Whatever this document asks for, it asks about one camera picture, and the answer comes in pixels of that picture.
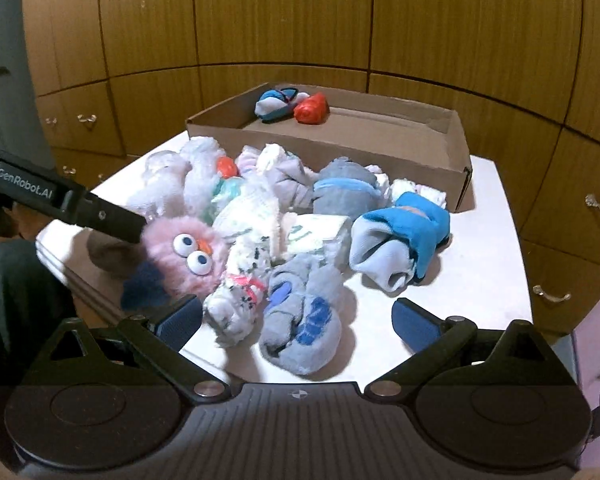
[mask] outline orange ball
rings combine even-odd
[[[231,178],[232,176],[238,176],[238,167],[235,162],[228,156],[221,156],[216,162],[216,168],[222,175],[222,178]]]

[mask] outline silver bolt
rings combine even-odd
[[[400,384],[393,381],[376,381],[369,389],[378,397],[395,397],[402,391]]]
[[[224,385],[219,381],[202,381],[193,387],[200,397],[217,397],[224,392]]]

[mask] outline person's leg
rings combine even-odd
[[[9,394],[58,324],[73,316],[71,293],[40,263],[34,243],[0,243],[0,458],[12,466],[3,423]]]

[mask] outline crystal drawer handle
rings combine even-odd
[[[563,301],[569,301],[571,299],[571,294],[568,292],[561,298],[558,298],[557,296],[552,296],[551,294],[547,294],[544,290],[542,290],[542,287],[540,285],[534,285],[534,287],[531,290],[534,292],[534,294],[542,296],[547,301],[551,301],[552,303],[562,303]]]
[[[91,114],[89,117],[85,117],[84,115],[78,115],[78,122],[84,124],[88,128],[93,128],[93,125],[98,120],[98,118]]]
[[[62,172],[63,172],[63,173],[66,175],[66,176],[68,176],[68,177],[70,177],[70,178],[71,178],[72,176],[74,176],[74,175],[75,175],[75,168],[68,168],[68,167],[66,167],[66,166],[63,166],[63,167],[62,167]]]
[[[584,203],[589,207],[597,207],[600,209],[600,202],[596,200],[596,197],[593,194],[588,194],[586,197],[584,197]]]

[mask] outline white table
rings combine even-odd
[[[179,150],[186,132],[154,151]],[[136,160],[94,193],[123,205],[141,185],[147,155]],[[474,174],[463,212],[451,215],[451,244],[440,251],[423,283],[388,296],[359,274],[346,281],[343,335],[336,357],[311,378],[299,378],[266,362],[258,350],[257,332],[231,349],[215,345],[212,330],[203,325],[181,354],[221,379],[237,376],[252,382],[304,383],[355,381],[360,389],[409,358],[395,334],[391,307],[407,297],[436,316],[465,316],[480,328],[504,329],[513,319],[531,320],[531,304],[518,236],[495,164],[472,156]],[[110,322],[122,315],[122,282],[95,267],[87,255],[88,230],[51,222],[36,240],[40,260],[76,296]]]

